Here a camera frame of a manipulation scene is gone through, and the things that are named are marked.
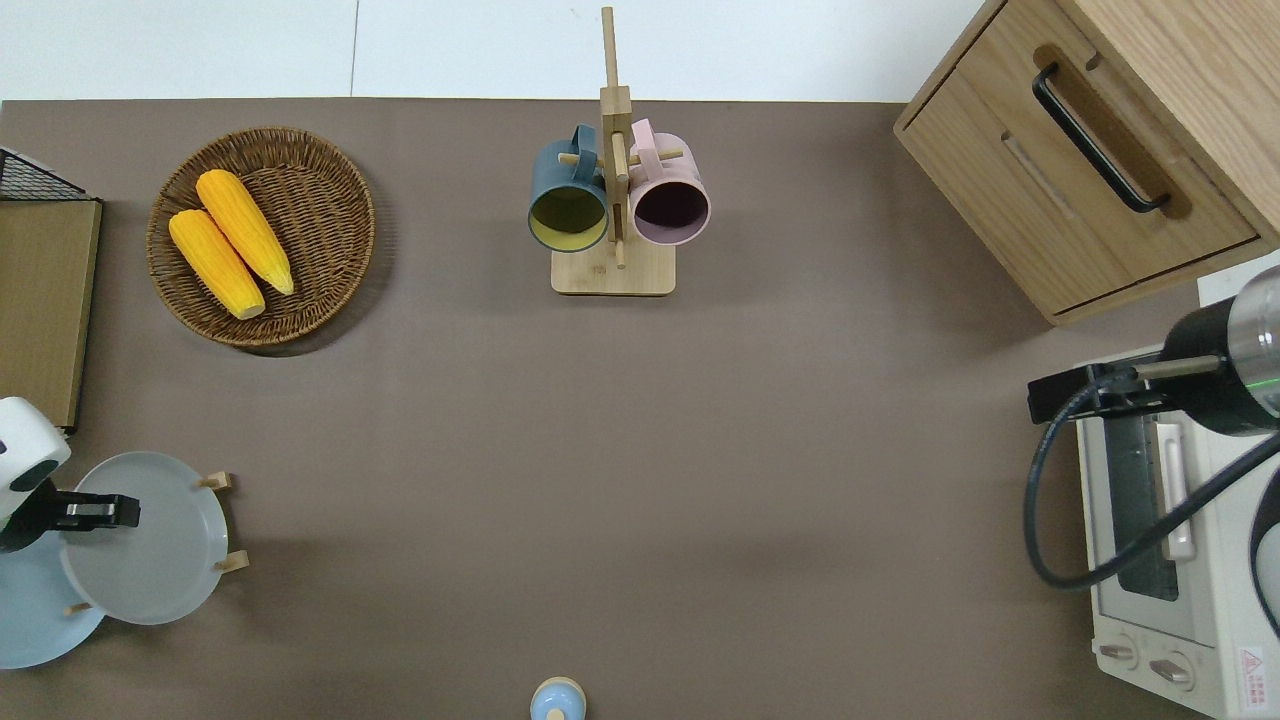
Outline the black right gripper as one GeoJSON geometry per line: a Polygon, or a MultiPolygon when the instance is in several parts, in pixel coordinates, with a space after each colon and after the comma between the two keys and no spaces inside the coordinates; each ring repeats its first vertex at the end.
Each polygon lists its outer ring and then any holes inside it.
{"type": "MultiPolygon", "coordinates": [[[[1162,361],[1216,357],[1212,372],[1156,379],[1153,387],[1167,404],[1197,424],[1221,436],[1247,434],[1247,391],[1234,368],[1229,327],[1234,299],[1199,307],[1179,320],[1165,336],[1158,354],[1162,361]]],[[[1137,369],[1125,363],[1097,363],[1043,375],[1028,383],[1028,414],[1032,424],[1050,421],[1078,391],[1094,379],[1094,409],[1134,407],[1137,369]]]]}

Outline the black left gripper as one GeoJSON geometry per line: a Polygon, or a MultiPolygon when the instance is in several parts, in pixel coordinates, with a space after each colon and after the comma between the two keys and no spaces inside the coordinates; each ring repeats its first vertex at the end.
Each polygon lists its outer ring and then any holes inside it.
{"type": "Polygon", "coordinates": [[[51,530],[137,528],[141,503],[124,495],[69,495],[50,480],[35,487],[1,532],[1,552],[29,547],[51,530]]]}

